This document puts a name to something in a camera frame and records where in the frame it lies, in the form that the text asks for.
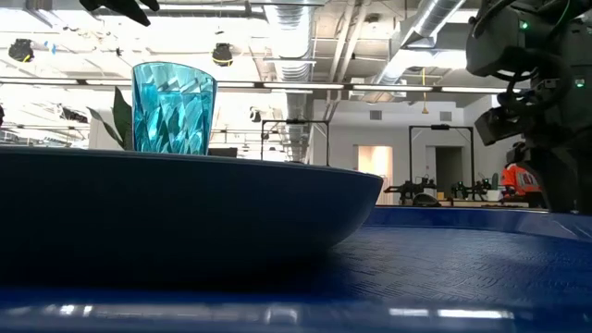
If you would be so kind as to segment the teal faceted plastic cup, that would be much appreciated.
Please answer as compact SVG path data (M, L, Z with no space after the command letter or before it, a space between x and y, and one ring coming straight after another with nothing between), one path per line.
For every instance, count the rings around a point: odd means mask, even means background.
M147 62L132 68L134 150L206 155L217 80L198 68Z

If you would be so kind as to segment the dark teal round plate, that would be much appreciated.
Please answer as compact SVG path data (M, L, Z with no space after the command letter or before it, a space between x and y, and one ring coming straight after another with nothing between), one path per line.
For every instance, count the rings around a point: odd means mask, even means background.
M381 178L187 154L0 147L0 283L178 286L304 265Z

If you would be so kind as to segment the blue plastic tray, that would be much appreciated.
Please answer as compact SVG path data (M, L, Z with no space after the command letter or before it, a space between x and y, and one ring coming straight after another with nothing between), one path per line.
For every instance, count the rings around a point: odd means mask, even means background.
M0 289L0 333L592 333L592 218L385 214L255 281Z

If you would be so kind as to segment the person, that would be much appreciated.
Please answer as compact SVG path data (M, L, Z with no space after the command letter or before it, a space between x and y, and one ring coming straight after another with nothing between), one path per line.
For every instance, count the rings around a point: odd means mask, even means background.
M500 185L505 199L527 202L530 207L545 206L537 179L525 168L508 164L502 169Z

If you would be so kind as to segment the black hanging ceiling lamp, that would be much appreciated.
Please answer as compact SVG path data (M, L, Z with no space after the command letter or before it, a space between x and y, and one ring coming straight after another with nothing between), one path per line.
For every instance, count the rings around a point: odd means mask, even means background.
M16 39L8 48L8 56L21 63L31 62L34 58L31 46L29 39Z
M217 43L212 52L212 61L219 67L230 67L233 64L230 44Z

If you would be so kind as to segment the green artificial plant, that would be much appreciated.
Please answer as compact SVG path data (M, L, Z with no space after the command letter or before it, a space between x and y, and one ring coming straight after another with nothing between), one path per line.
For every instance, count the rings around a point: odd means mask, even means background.
M121 90L115 87L114 102L111 108L114 127L112 127L98 111L88 107L91 117L102 123L107 134L124 151L133 151L132 107L125 101Z

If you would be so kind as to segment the long ceiling light strip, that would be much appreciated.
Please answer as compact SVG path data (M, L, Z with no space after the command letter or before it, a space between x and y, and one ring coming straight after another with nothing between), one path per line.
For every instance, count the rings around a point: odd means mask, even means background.
M441 93L498 94L498 93L507 92L507 88L444 86L444 87L441 87L440 92Z
M345 85L337 83L310 83L310 82L263 82L266 89L280 90L344 90Z
M12 78L0 77L2 84L29 84L29 85L78 85L77 80L71 79L40 79L40 78Z
M366 85L353 84L351 89L353 91L368 91L368 92L432 92L432 86L418 86L418 85Z

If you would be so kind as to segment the black background station frame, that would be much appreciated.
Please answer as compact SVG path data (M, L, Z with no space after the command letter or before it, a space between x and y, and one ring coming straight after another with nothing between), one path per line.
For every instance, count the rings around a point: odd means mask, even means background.
M302 118L263 119L259 131L260 159L264 160L264 145L271 135L279 137L282 151L289 162L309 163L313 149L313 130L317 129L325 137L325 165L330 166L330 122L327 120L310 120Z
M451 126L447 124L434 124L434 125L410 125L408 126L408 149L409 149L409 181L413 180L413 130L414 129L429 129L429 130L468 130L469 131L469 143L470 143L470 171L471 171L471 184L475 185L475 130L473 127L468 126Z

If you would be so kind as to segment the silver spiral air duct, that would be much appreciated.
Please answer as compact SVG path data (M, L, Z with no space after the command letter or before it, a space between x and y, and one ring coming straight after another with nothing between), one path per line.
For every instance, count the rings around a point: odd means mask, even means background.
M399 22L390 38L388 63L372 80L373 84L394 85L404 71L415 67L421 52L433 50L438 33L466 0L421 0L416 13Z
M268 5L265 15L271 28L274 58L287 58L288 62L276 62L277 80L281 82L308 82L312 78L313 65L309 60L313 48L315 8L313 6ZM287 119L312 119L310 96L301 92L286 92ZM311 125L287 125L287 140L291 161L304 162L308 150Z

